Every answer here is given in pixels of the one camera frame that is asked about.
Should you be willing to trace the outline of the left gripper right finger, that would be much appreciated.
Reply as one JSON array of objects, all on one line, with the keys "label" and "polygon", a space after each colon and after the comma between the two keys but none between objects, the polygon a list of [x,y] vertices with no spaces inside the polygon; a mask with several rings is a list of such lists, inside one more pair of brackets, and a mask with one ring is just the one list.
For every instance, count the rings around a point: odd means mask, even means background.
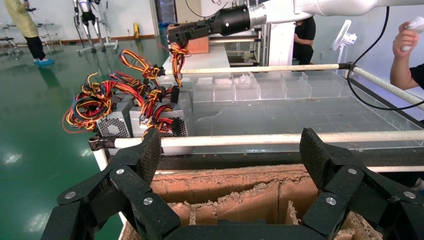
[{"label": "left gripper right finger", "polygon": [[311,128],[301,133],[299,153],[319,190],[303,216],[303,226],[330,240],[349,213],[356,213],[385,240],[423,239],[420,193],[368,169],[348,149],[323,142]]}]

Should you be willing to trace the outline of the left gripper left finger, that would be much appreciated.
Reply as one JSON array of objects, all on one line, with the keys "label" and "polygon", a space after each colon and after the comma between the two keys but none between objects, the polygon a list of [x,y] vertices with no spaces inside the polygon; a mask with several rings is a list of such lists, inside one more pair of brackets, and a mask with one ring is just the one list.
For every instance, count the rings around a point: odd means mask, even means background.
[{"label": "left gripper left finger", "polygon": [[120,149],[104,170],[57,197],[44,240],[92,240],[122,213],[144,240],[164,240],[180,227],[179,216],[151,188],[161,158],[161,137],[148,131],[140,144]]}]

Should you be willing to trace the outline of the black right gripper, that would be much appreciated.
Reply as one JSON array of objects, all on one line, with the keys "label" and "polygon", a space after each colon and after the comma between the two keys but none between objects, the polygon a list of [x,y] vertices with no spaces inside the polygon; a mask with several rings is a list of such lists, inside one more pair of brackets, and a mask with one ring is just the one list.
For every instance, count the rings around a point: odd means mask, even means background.
[{"label": "black right gripper", "polygon": [[168,26],[167,36],[170,43],[186,47],[190,40],[208,38],[220,34],[229,36],[251,28],[251,19],[247,5],[223,8],[214,16],[200,21],[174,23]]}]

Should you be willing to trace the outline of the operator bare hand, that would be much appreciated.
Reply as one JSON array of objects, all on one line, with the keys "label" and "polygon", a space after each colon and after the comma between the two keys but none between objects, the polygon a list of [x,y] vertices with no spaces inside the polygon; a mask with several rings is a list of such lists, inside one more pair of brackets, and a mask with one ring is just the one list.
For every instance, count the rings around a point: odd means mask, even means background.
[{"label": "operator bare hand", "polygon": [[408,29],[409,25],[409,21],[406,21],[400,25],[398,29],[399,33],[393,41],[392,50],[396,60],[402,60],[406,57],[409,57],[412,50],[418,43],[419,34],[411,29]]}]

